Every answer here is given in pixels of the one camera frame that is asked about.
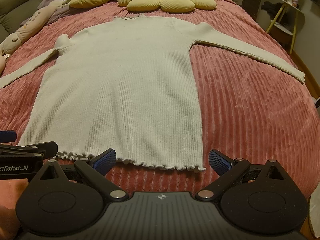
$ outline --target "stuffed animal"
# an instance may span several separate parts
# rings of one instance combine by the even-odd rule
[[[1,55],[14,53],[23,43],[36,35],[58,8],[67,6],[71,0],[54,0],[40,8],[15,33],[9,34],[0,45]]]
[[[5,58],[3,56],[0,56],[0,74],[2,73],[4,67],[5,67]]]

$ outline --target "pink corduroy blanket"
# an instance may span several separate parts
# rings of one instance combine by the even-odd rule
[[[207,22],[222,33],[293,64],[282,47],[242,8],[230,0],[216,1],[218,6],[214,11],[196,9],[188,14],[170,14],[157,10],[145,15],[176,17],[194,24]],[[61,18],[22,45],[7,62],[2,76],[53,48],[61,34],[72,37],[84,28],[110,22],[116,16],[134,15],[110,2]],[[306,86],[270,65],[215,47],[195,45],[190,58],[201,106],[203,158],[207,170],[202,173],[161,171],[117,163],[107,178],[129,193],[195,193],[218,177],[208,164],[208,153],[215,148],[232,159],[242,157],[256,164],[278,160],[303,194],[310,196],[320,179],[320,120]],[[44,71],[54,65],[55,60],[0,90],[0,130],[15,130],[17,141],[28,123]],[[6,202],[0,199],[0,203],[8,207],[12,207],[9,203],[12,201],[14,198]]]

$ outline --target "small shelf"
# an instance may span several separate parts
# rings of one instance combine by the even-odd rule
[[[289,31],[288,29],[286,29],[283,25],[281,25],[278,22],[275,22],[275,24],[273,25],[274,27],[277,27],[279,30],[283,31],[284,33],[293,36],[293,33],[291,31]]]
[[[301,12],[301,13],[303,13],[302,11],[300,11],[297,7],[295,7],[295,6],[293,6],[292,4],[290,4],[290,3],[287,3],[285,0],[281,0],[282,2],[284,2],[284,3],[286,3],[286,4],[288,4],[288,5],[290,5],[292,8],[294,8],[294,9],[296,9],[297,11],[299,11],[299,12]]]

